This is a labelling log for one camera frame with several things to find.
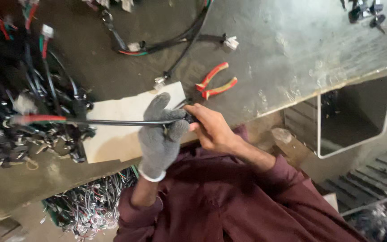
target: pliers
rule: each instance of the pliers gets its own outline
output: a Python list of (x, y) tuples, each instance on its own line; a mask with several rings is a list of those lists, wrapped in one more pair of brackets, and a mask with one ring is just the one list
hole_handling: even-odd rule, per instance
[(207, 85), (209, 84), (209, 82), (213, 79), (213, 77), (218, 73), (220, 72), (221, 70), (223, 69), (226, 69), (229, 67), (229, 64), (228, 62), (224, 62), (224, 63), (221, 63), (221, 64), (218, 64), (215, 68), (213, 68), (207, 75), (206, 75), (206, 78), (204, 78), (204, 80), (202, 80), (202, 82), (200, 84), (196, 84), (196, 89), (200, 92), (202, 92), (202, 97), (205, 98), (206, 100), (209, 99), (209, 96), (213, 96), (213, 95), (216, 95), (216, 94), (219, 94), (219, 93), (222, 93), (228, 89), (230, 89), (231, 87), (233, 87), (235, 84), (237, 84), (238, 82), (238, 79), (236, 77), (232, 78), (227, 84), (221, 86), (221, 87), (218, 87), (218, 88), (215, 88), (215, 89), (211, 89), (211, 90), (207, 90), (207, 91), (204, 91), (204, 89), (207, 87)]

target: human hand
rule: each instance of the human hand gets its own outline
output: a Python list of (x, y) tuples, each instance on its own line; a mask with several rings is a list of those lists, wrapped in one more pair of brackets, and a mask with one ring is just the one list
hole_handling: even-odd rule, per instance
[(185, 105), (183, 108), (201, 122), (191, 124), (191, 130), (195, 130), (204, 149), (234, 154), (244, 142), (240, 136), (232, 132), (221, 113), (199, 103), (193, 106)]
[[(156, 96), (144, 112), (144, 120), (170, 120), (184, 118), (183, 109), (164, 109), (170, 100), (168, 93)], [(143, 158), (138, 166), (141, 175), (151, 182), (164, 179), (166, 169), (175, 161), (180, 151), (180, 138), (189, 129), (186, 120), (178, 120), (172, 124), (143, 126), (138, 132)]]

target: tangled cables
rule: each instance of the tangled cables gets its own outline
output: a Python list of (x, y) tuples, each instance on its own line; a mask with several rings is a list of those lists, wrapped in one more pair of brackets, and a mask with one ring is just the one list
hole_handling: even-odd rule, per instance
[(43, 200), (44, 211), (64, 232), (75, 234), (78, 241), (92, 239), (102, 229), (117, 226), (120, 193), (134, 186), (137, 180), (137, 170), (131, 166)]

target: gray work glove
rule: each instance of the gray work glove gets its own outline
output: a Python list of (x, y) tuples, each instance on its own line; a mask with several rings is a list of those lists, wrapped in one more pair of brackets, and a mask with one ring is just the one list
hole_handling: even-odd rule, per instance
[[(186, 111), (183, 109), (164, 109), (170, 100), (168, 93), (156, 96), (150, 103), (144, 120), (169, 120), (183, 118)], [(175, 161), (180, 151), (180, 138), (189, 130), (186, 120), (179, 120), (172, 124), (143, 126), (138, 133), (143, 159), (138, 170), (140, 174), (151, 182), (159, 182), (164, 179), (166, 169)]]

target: work table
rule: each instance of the work table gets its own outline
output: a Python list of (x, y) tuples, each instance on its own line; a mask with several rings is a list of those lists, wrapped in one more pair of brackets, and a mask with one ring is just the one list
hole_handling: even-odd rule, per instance
[[(119, 6), (110, 10), (124, 41), (154, 43), (184, 31), (201, 3), (142, 1), (132, 13)], [(235, 126), (320, 93), (387, 75), (387, 19), (384, 35), (369, 27), (370, 19), (350, 24), (348, 11), (339, 0), (215, 0), (202, 33), (237, 36), (237, 50), (229, 51), (215, 43), (195, 43), (167, 83), (181, 81), (187, 97), (221, 112), (229, 125)], [(382, 14), (387, 17), (387, 1)], [(55, 29), (51, 48), (60, 53), (73, 78), (91, 90), (89, 95), (95, 101), (153, 89), (154, 78), (162, 76), (185, 46), (146, 56), (118, 54), (111, 50), (110, 33), (100, 13), (81, 1), (42, 0), (36, 16), (36, 32), (41, 23)], [(229, 68), (220, 72), (209, 88), (221, 86), (233, 76), (238, 83), (205, 101), (194, 86), (222, 62), (228, 62)], [(0, 177), (5, 177), (0, 183), (0, 219), (23, 204), (135, 162), (74, 164), (49, 155), (42, 159), (35, 171), (24, 166), (0, 169)], [(8, 185), (10, 180), (16, 182)]]

